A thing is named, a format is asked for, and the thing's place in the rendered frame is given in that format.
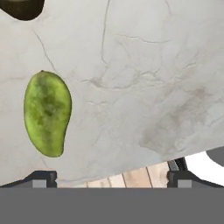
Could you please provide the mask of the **green mango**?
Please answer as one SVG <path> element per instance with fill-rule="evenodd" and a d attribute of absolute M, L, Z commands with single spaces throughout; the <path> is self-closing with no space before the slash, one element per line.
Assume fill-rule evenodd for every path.
<path fill-rule="evenodd" d="M 36 149 L 49 158 L 64 152 L 72 97 L 56 74 L 41 70 L 28 82 L 24 93 L 24 126 Z"/>

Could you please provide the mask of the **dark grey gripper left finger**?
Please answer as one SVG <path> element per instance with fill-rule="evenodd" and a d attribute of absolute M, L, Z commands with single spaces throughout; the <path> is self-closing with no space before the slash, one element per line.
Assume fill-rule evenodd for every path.
<path fill-rule="evenodd" d="M 0 188 L 24 187 L 24 188 L 56 188 L 56 171 L 34 171 L 26 178 L 0 185 Z"/>

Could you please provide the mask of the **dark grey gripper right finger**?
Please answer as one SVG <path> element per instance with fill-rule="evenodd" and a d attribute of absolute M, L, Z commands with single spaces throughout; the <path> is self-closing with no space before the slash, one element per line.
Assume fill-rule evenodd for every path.
<path fill-rule="evenodd" d="M 171 188 L 223 188 L 223 185 L 200 179 L 190 171 L 169 171 L 167 179 L 167 186 Z"/>

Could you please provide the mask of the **dark olive round vegetable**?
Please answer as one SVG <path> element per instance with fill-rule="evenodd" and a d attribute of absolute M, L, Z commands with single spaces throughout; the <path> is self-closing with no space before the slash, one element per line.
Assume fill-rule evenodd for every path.
<path fill-rule="evenodd" d="M 37 18 L 43 8 L 45 0 L 0 0 L 0 10 L 22 21 Z"/>

